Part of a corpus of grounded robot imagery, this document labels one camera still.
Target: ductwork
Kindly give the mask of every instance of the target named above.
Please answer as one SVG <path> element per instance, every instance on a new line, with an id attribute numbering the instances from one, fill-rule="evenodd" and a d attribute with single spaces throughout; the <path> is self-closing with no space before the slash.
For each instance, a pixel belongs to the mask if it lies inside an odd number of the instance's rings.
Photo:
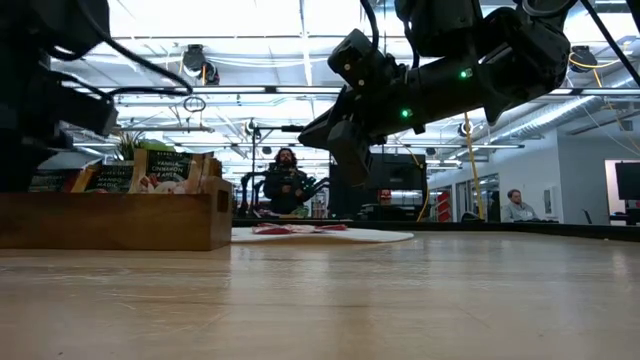
<path id="1" fill-rule="evenodd" d="M 625 69 L 607 76 L 605 81 L 609 88 L 629 87 L 634 84 L 633 78 Z M 576 97 L 563 103 L 550 104 L 512 122 L 511 126 L 503 127 L 492 135 L 490 142 L 504 141 L 514 137 L 522 139 L 540 134 L 581 118 L 587 112 L 597 112 L 605 105 L 602 96 Z"/>

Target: yellow cable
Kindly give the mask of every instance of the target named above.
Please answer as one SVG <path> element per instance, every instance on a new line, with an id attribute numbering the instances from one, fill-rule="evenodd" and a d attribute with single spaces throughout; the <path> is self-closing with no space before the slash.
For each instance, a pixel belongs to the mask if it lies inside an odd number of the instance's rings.
<path id="1" fill-rule="evenodd" d="M 620 60 L 616 60 L 616 61 L 612 61 L 612 62 L 610 62 L 608 64 L 604 64 L 604 65 L 587 65 L 587 64 L 582 64 L 582 63 L 579 63 L 579 62 L 573 60 L 571 58 L 571 56 L 573 56 L 574 54 L 575 53 L 569 54 L 569 62 L 571 62 L 572 64 L 575 64 L 575 65 L 581 66 L 581 67 L 583 67 L 585 69 L 602 69 L 602 68 L 605 68 L 605 67 L 608 67 L 608 66 L 611 66 L 613 64 L 617 64 L 617 63 L 620 62 Z"/>
<path id="2" fill-rule="evenodd" d="M 427 181 L 427 188 L 425 190 L 425 193 L 427 194 L 424 199 L 424 205 L 422 205 L 422 210 L 420 210 L 420 215 L 418 215 L 418 220 L 416 220 L 416 222 L 420 222 L 422 221 L 422 217 L 424 216 L 424 212 L 425 210 L 427 210 L 427 204 L 429 204 L 429 182 Z"/>
<path id="3" fill-rule="evenodd" d="M 600 80 L 600 76 L 595 70 L 593 70 L 593 76 L 596 78 L 596 82 L 598 83 L 598 86 L 602 87 L 602 81 Z M 640 151 L 640 146 L 638 146 L 638 144 L 633 140 L 633 138 L 631 137 L 631 135 L 628 134 L 627 131 L 624 131 L 624 126 L 622 126 L 622 121 L 620 121 L 620 118 L 618 117 L 616 110 L 613 108 L 613 105 L 611 105 L 611 103 L 609 103 L 608 101 L 607 101 L 607 105 L 609 106 L 609 109 L 613 111 L 613 116 L 616 118 L 616 122 L 618 123 L 618 126 L 620 126 L 620 130 L 622 130 L 622 133 L 627 137 L 627 139 L 629 139 L 631 144 L 633 144 L 633 146 L 636 149 L 638 149 L 638 151 Z"/>
<path id="4" fill-rule="evenodd" d="M 398 137 L 396 137 L 396 141 L 398 143 L 400 143 L 400 145 L 402 145 L 405 149 L 407 149 L 407 151 L 409 152 L 409 154 L 411 154 L 411 157 L 413 158 L 413 161 L 415 161 L 416 166 L 418 166 L 419 168 L 422 168 L 423 166 L 420 164 L 420 161 L 418 161 L 418 158 L 413 154 L 413 151 L 411 151 L 411 149 L 409 149 L 409 147 L 405 144 L 402 143 L 402 141 L 400 141 L 398 139 Z M 422 220 L 422 216 L 424 216 L 424 212 L 425 210 L 427 210 L 427 204 L 429 204 L 429 182 L 427 182 L 427 190 L 426 190 L 427 196 L 425 196 L 424 199 L 424 205 L 422 206 L 422 210 L 420 210 L 420 215 L 418 215 L 418 220 L 416 220 L 416 222 L 420 222 Z"/>
<path id="5" fill-rule="evenodd" d="M 471 159 L 471 169 L 473 170 L 473 182 L 476 186 L 476 200 L 478 201 L 478 216 L 484 220 L 484 204 L 482 194 L 480 194 L 480 182 L 478 181 L 478 171 L 476 170 L 476 159 L 473 155 L 473 144 L 471 141 L 471 124 L 469 123 L 469 113 L 464 113 L 465 130 L 467 133 L 467 146 L 469 147 L 469 158 Z"/>
<path id="6" fill-rule="evenodd" d="M 602 87 L 602 81 L 600 81 L 600 76 L 598 76 L 598 72 L 595 69 L 593 70 L 593 76 L 595 76 L 598 86 Z"/>

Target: person sitting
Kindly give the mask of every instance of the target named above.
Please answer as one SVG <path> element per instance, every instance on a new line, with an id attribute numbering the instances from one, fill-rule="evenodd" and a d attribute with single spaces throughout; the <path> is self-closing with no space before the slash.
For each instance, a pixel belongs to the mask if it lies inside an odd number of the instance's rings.
<path id="1" fill-rule="evenodd" d="M 271 211 L 291 214 L 308 200 L 302 184 L 307 175 L 298 170 L 298 161 L 289 148 L 282 148 L 269 168 L 264 182 L 264 195 L 271 199 Z"/>
<path id="2" fill-rule="evenodd" d="M 502 222 L 538 220 L 535 210 L 522 201 L 520 190 L 510 190 L 507 196 L 511 201 L 502 208 Z"/>

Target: man with long hair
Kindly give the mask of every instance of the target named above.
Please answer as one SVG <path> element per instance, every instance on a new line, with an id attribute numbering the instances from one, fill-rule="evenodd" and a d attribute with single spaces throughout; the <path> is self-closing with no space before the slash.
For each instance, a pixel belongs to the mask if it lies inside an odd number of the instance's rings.
<path id="1" fill-rule="evenodd" d="M 280 149 L 274 160 L 264 182 L 264 195 L 271 199 L 271 211 L 291 214 L 308 200 L 302 186 L 307 175 L 298 170 L 296 155 L 289 148 Z"/>

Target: dark shirt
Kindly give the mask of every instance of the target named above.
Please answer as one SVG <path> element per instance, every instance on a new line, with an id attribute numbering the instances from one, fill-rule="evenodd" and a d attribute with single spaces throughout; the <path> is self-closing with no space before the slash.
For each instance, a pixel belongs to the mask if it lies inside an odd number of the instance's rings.
<path id="1" fill-rule="evenodd" d="M 302 181 L 307 174 L 295 167 L 276 166 L 269 170 L 264 181 L 264 195 L 271 199 L 271 211 L 277 214 L 291 214 L 302 206 L 307 195 L 296 196 L 296 190 L 303 190 Z M 288 193 L 282 192 L 284 186 L 291 186 Z"/>

